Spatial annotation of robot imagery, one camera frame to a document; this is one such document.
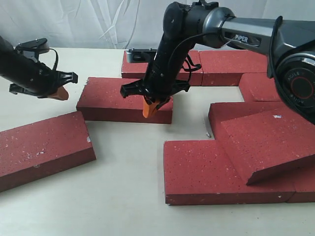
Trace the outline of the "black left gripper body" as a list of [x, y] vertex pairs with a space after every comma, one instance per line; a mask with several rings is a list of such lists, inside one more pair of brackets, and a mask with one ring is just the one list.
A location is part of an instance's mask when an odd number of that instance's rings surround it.
[[58, 54], [52, 69], [39, 60], [39, 55], [37, 52], [15, 50], [7, 40], [0, 39], [0, 76], [12, 83], [10, 93], [47, 98], [54, 88], [78, 83], [76, 73], [57, 70]]

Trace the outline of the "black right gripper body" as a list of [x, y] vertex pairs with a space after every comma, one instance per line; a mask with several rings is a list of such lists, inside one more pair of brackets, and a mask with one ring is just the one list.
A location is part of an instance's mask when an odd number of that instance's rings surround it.
[[194, 45], [195, 41], [191, 37], [169, 39], [163, 35], [154, 60], [147, 63], [145, 76], [122, 85], [120, 90], [122, 97], [141, 95], [162, 100], [182, 90], [188, 91], [188, 82], [178, 82], [176, 78]]

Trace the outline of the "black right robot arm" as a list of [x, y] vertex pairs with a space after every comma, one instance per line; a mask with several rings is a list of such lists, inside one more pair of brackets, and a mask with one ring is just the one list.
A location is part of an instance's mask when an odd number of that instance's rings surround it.
[[249, 50], [267, 58], [267, 77], [292, 111], [315, 121], [315, 24], [313, 21], [238, 18], [217, 2], [200, 0], [190, 5], [173, 2], [163, 16], [163, 35], [153, 49], [130, 49], [130, 63], [147, 63], [144, 77], [121, 86], [122, 97], [143, 97], [143, 116], [148, 118], [180, 91], [188, 81], [177, 76], [200, 68], [189, 57], [196, 45], [214, 49], [229, 46]]

